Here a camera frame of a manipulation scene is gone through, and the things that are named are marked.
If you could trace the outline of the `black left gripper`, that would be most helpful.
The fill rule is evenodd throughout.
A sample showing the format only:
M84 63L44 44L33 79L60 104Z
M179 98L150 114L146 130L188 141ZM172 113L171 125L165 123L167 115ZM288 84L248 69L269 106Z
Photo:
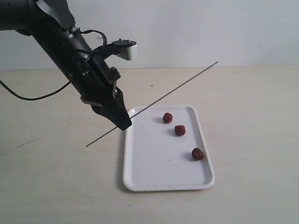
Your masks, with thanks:
M123 92L117 87L121 77L109 67L101 54L73 54L69 65L69 81L81 95L81 100L92 105L92 110L121 130L131 126Z

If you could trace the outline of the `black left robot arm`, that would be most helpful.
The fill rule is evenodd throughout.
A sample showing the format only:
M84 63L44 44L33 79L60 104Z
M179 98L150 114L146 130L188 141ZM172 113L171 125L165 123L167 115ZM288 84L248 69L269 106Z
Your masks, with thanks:
M129 50L137 45L135 41L104 41L101 46L90 48L65 0L3 0L0 29L32 36L85 104L121 130L131 126L123 93L117 87L121 76L105 60L111 55L128 59Z

